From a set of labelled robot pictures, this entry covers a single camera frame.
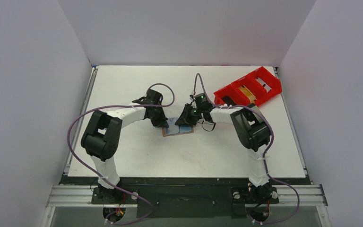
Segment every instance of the black strip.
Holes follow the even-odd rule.
[[[90,185],[97,177],[69,177],[63,175],[60,184]],[[291,185],[311,184],[310,178],[277,178]],[[122,177],[123,185],[247,185],[248,178],[164,178]]]

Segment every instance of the white backdrop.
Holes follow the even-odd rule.
[[[39,226],[91,66],[55,0],[0,0],[0,226]]]
[[[100,65],[278,66],[315,0],[58,0]]]
[[[363,226],[363,1],[318,0],[279,76],[333,226]]]

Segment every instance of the red plastic bin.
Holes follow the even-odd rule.
[[[269,91],[258,81],[262,80],[263,84],[270,88]],[[255,99],[250,100],[239,88],[244,86]],[[237,105],[248,105],[253,102],[255,105],[260,106],[282,92],[282,85],[274,75],[272,75],[266,68],[260,67],[244,77],[232,82],[214,92],[215,104],[223,105],[225,102],[222,100],[228,96]]]

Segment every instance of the cable tie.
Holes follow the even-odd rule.
[[[265,160],[265,159],[267,159],[267,158],[269,158],[270,157],[270,155],[269,154],[265,154],[265,157],[258,157],[257,158],[257,161],[259,161],[259,160]]]

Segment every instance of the cable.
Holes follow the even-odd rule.
[[[214,106],[214,107],[217,107],[217,108],[222,108],[221,106],[218,106],[218,105],[216,105],[215,103],[213,103],[210,99],[209,99],[209,97],[208,97],[208,94],[207,94],[207,92],[206,92],[206,90],[205,90],[205,88],[204,88],[204,82],[202,81],[202,77],[201,77],[201,75],[199,74],[199,73],[197,73],[196,74],[196,76],[195,76],[195,81],[194,81],[194,93],[195,93],[195,89],[196,89],[196,84],[197,84],[197,78],[199,78],[199,80],[201,81],[201,86],[202,86],[202,90],[204,91],[204,95],[205,95],[205,97],[207,98],[207,100]],[[274,133],[273,133],[273,130],[272,130],[272,128],[271,128],[271,126],[270,126],[270,124],[269,124],[269,122],[266,120],[266,118],[261,114],[261,113],[259,113],[259,112],[257,112],[257,111],[255,111],[255,110],[253,110],[253,109],[251,109],[251,108],[249,108],[249,107],[247,107],[247,106],[244,106],[244,105],[233,105],[233,106],[230,106],[230,107],[228,107],[228,108],[236,108],[236,107],[242,107],[242,108],[245,108],[245,109],[247,109],[247,110],[249,110],[249,111],[251,111],[251,112],[253,112],[254,114],[256,114],[258,117],[260,117],[263,121],[264,121],[264,123],[266,124],[266,126],[269,128],[269,132],[270,132],[270,136],[271,136],[271,140],[270,140],[270,142],[269,142],[269,145],[265,148],[265,150],[264,150],[264,153],[262,153],[262,157],[264,158],[264,166],[265,166],[265,172],[266,172],[266,175],[272,180],[272,181],[274,181],[274,182],[277,182],[277,183],[281,183],[281,184],[284,184],[284,185],[286,185],[286,186],[288,186],[289,188],[291,188],[294,192],[295,192],[295,194],[297,195],[297,206],[296,206],[296,208],[295,208],[295,210],[290,214],[290,215],[288,215],[288,216],[286,216],[285,218],[282,218],[282,219],[280,219],[280,220],[276,220],[276,221],[268,221],[268,222],[266,222],[266,223],[263,223],[263,224],[275,224],[275,223],[279,223],[279,222],[282,222],[282,221],[286,221],[287,219],[289,219],[289,218],[291,218],[292,216],[294,216],[297,212],[298,212],[298,209],[299,209],[299,207],[300,207],[300,195],[298,194],[298,191],[293,187],[293,186],[291,186],[291,185],[289,185],[288,183],[285,183],[285,182],[283,182],[283,181],[280,181],[280,180],[278,180],[278,179],[275,179],[275,178],[273,178],[270,174],[269,174],[269,170],[268,170],[268,165],[267,165],[267,161],[266,161],[266,159],[265,159],[265,155],[266,155],[266,153],[268,152],[268,150],[270,149],[270,147],[272,146],[272,144],[273,144],[273,141],[274,141],[274,139],[275,139],[275,136],[274,136]]]
[[[264,210],[264,212],[266,212],[267,210],[269,210],[269,205],[270,205],[270,200],[268,200],[268,205],[267,205],[267,208]]]
[[[212,124],[213,126],[212,126],[212,129],[211,130],[206,130],[205,128],[204,128],[204,121],[203,122],[201,122],[201,127],[202,127],[202,129],[203,130],[205,130],[205,131],[213,131],[214,129],[215,129],[215,126],[216,126],[216,123],[214,123],[214,124]]]
[[[120,206],[126,201],[126,194],[123,193],[123,200],[119,203],[119,206],[116,208],[117,211],[119,211],[119,213],[121,213],[122,215],[124,215],[123,211],[120,209]]]
[[[141,221],[142,219],[148,217],[149,215],[152,214],[152,212],[154,211],[154,206],[152,205],[152,203],[150,203],[148,200],[144,199],[143,197],[139,196],[139,195],[134,195],[133,193],[123,189],[123,188],[120,188],[114,184],[112,184],[111,182],[109,182],[104,176],[102,176],[102,174],[100,174],[98,171],[96,171],[94,168],[92,168],[91,166],[89,166],[87,163],[85,163],[83,160],[80,159],[79,156],[76,155],[76,153],[74,152],[72,146],[71,146],[71,142],[70,142],[70,135],[71,135],[71,129],[73,128],[73,126],[81,119],[83,118],[85,115],[89,114],[89,113],[92,113],[96,110],[102,110],[102,109],[108,109],[108,108],[133,108],[133,107],[168,107],[168,106],[171,106],[173,103],[174,103],[174,99],[175,99],[175,96],[174,96],[174,92],[173,90],[166,84],[162,84],[162,83],[156,83],[156,84],[153,84],[151,85],[148,89],[152,88],[153,86],[156,86],[156,85],[161,85],[161,86],[165,86],[167,87],[170,92],[172,93],[172,96],[173,96],[173,99],[172,99],[172,102],[170,104],[167,104],[167,105],[151,105],[151,104],[144,104],[144,105],[106,105],[106,106],[101,106],[101,107],[97,107],[97,108],[94,108],[94,109],[91,109],[91,110],[88,110],[84,113],[82,113],[80,116],[78,116],[69,126],[69,129],[68,129],[68,133],[67,133],[67,143],[68,143],[68,147],[69,147],[69,150],[71,152],[71,154],[73,155],[74,158],[77,159],[77,161],[79,161],[81,164],[83,164],[85,167],[87,167],[89,170],[93,171],[96,175],[98,175],[98,177],[100,177],[104,182],[106,182],[108,185],[112,186],[114,189],[117,189],[123,193],[126,193],[126,194],[129,194],[129,195],[133,195],[137,198],[139,198],[140,200],[146,202],[150,207],[151,207],[151,210],[143,215],[142,217],[136,219],[136,220],[133,220],[133,221],[129,221],[129,222],[124,222],[124,223],[114,223],[115,225],[128,225],[128,224],[132,224],[132,223],[135,223],[135,222],[138,222],[138,221]],[[113,213],[110,213],[106,216],[106,219],[108,219]]]
[[[202,121],[202,122],[197,122],[198,124],[207,124],[207,125],[214,125],[213,123],[205,123],[205,121]]]
[[[262,202],[258,203],[255,207],[251,208],[250,211],[247,213],[247,215],[250,215],[256,208],[264,204],[266,201],[269,201],[270,198],[271,197],[264,199]]]
[[[90,190],[91,190],[92,192],[94,192],[94,190],[93,190],[91,187],[93,186],[94,182],[95,182],[95,181],[97,181],[97,180],[98,180],[98,178],[95,178],[95,179],[91,182],[91,184],[90,184]]]

